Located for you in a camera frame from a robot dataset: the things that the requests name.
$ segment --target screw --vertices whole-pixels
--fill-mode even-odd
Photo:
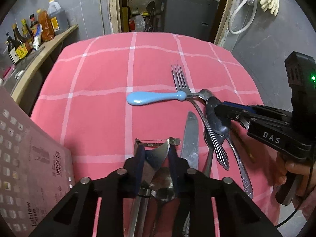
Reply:
[[[194,175],[197,171],[194,168],[188,168],[188,170],[186,171],[189,175]]]
[[[116,172],[119,175],[125,175],[127,173],[127,170],[124,168],[119,168],[118,170],[116,170]]]
[[[90,182],[90,178],[89,177],[82,177],[81,180],[80,180],[80,183],[82,184],[87,184]]]
[[[224,183],[226,184],[231,184],[233,183],[233,179],[231,179],[230,177],[224,177],[223,178]]]

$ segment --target wooden door frame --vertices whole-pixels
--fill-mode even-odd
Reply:
[[[214,23],[211,29],[209,42],[219,44],[226,28],[227,18],[234,0],[220,0],[218,10],[215,15]],[[121,11],[122,0],[109,0],[109,17],[112,33],[122,32]]]

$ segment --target blue-handled spoon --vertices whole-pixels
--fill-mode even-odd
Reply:
[[[183,91],[178,92],[132,92],[127,97],[126,100],[130,105],[145,105],[157,101],[166,100],[179,100],[184,101],[186,98],[199,97],[206,102],[207,98],[210,96],[210,91],[207,89],[202,89],[197,93],[192,93],[187,95]]]
[[[178,92],[132,92],[126,100],[130,105],[145,105],[157,101],[166,100],[179,100],[184,101],[186,93],[183,91]]]

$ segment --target gray appliance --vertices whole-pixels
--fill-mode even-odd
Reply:
[[[217,8],[214,0],[155,0],[154,32],[208,41]]]

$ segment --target plastic jug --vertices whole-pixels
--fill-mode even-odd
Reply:
[[[61,34],[69,28],[65,10],[60,7],[58,2],[50,0],[47,13],[55,35]]]

